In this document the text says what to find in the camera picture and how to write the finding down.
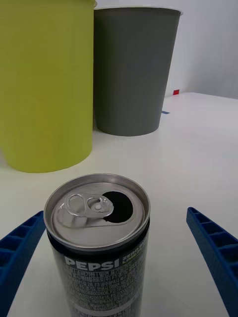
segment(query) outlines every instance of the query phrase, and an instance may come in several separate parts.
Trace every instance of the black can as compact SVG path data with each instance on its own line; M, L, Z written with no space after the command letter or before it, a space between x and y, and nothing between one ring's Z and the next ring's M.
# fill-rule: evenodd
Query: black can
M45 223L72 317L138 317L150 203L118 175L94 174L58 188Z

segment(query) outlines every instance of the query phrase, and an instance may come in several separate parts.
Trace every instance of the yellow-green cup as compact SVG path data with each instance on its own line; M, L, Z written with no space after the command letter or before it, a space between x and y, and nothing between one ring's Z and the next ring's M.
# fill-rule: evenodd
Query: yellow-green cup
M0 146L25 172L92 149L93 0L0 0Z

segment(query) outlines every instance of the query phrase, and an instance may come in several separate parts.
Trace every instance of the white table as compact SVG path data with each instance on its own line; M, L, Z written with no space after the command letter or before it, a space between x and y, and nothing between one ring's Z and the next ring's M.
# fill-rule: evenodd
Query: white table
M89 173L121 174L151 200L143 317L227 317L203 256L186 224L193 206L238 237L238 101L186 93L165 100L158 131L117 137L95 131L81 164L26 174L0 159L0 238L44 204L62 183ZM44 233L8 314L69 317Z

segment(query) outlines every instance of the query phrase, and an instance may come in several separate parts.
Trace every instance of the silver aluminum lid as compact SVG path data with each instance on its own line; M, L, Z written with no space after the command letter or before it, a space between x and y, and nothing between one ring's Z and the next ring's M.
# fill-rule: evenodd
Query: silver aluminum lid
M60 186L46 203L44 220L65 246L99 251L139 235L149 213L149 199L138 184L118 175L92 174Z

